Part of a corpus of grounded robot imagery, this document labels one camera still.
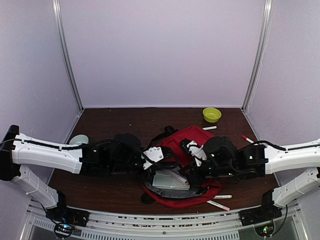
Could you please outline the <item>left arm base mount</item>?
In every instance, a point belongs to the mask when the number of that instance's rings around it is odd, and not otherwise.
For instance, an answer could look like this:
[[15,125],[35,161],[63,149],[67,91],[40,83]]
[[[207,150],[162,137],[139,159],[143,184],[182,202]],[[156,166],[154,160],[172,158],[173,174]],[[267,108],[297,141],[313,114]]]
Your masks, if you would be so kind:
[[86,227],[90,213],[86,210],[75,209],[67,206],[66,196],[57,191],[57,205],[54,208],[43,208],[45,216],[53,224],[53,233],[59,239],[69,238],[76,229],[76,226]]

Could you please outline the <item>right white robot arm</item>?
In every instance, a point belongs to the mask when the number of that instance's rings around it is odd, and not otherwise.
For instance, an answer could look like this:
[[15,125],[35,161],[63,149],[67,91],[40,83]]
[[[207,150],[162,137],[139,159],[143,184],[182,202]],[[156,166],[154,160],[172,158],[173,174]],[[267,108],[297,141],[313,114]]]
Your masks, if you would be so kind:
[[269,190],[256,208],[259,220],[268,220],[292,200],[320,184],[320,141],[279,146],[266,140],[236,148],[228,137],[212,137],[203,145],[194,140],[180,142],[184,152],[195,160],[187,169],[198,182],[200,178],[254,179],[277,172],[306,171],[284,186]]

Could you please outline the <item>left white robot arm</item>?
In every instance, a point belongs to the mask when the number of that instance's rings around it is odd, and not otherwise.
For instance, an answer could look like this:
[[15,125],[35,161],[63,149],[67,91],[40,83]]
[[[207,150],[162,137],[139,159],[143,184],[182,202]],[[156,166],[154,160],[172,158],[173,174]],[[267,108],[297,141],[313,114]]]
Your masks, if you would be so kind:
[[72,218],[65,195],[49,187],[28,165],[60,169],[72,174],[107,178],[115,172],[141,172],[158,167],[160,147],[141,149],[134,135],[118,134],[91,144],[59,144],[29,137],[11,125],[0,143],[0,179],[14,182],[38,200],[61,222]]

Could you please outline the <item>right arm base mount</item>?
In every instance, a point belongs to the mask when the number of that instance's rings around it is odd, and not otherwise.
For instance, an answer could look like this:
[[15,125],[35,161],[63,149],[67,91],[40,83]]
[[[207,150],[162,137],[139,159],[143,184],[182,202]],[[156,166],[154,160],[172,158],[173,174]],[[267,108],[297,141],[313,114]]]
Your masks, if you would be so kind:
[[264,239],[272,238],[284,226],[288,216],[288,205],[285,205],[285,215],[280,227],[276,228],[275,219],[280,218],[283,207],[275,205],[273,200],[274,190],[269,190],[262,195],[261,205],[258,207],[248,208],[238,212],[242,226],[256,225],[263,222],[271,221],[271,226],[256,226],[255,233]]

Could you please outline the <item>grey book with black logo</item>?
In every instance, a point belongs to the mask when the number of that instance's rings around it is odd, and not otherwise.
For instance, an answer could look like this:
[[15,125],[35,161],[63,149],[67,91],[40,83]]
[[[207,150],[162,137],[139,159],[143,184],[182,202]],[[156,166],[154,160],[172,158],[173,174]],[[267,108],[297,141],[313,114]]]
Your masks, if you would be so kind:
[[190,189],[188,180],[171,170],[157,170],[153,177],[152,186],[167,190],[186,191]]

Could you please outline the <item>red backpack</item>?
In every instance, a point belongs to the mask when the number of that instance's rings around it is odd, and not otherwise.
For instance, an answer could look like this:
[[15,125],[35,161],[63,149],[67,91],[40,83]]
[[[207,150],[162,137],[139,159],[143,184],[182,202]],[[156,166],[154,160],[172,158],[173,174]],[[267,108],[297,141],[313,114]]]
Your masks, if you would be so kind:
[[[180,142],[183,139],[189,139],[199,145],[203,145],[213,137],[213,134],[195,125],[183,130],[167,126],[165,127],[165,132],[152,139],[149,146],[161,147],[164,151],[169,150],[171,156],[165,157],[162,162],[168,165],[173,164],[173,168],[170,171],[185,177],[185,166],[192,163],[193,160],[181,148]],[[207,178],[200,186],[189,184],[189,190],[161,189],[152,186],[156,171],[153,170],[148,177],[144,178],[142,188],[157,203],[173,209],[184,209],[206,203],[218,195],[223,187],[219,181]]]

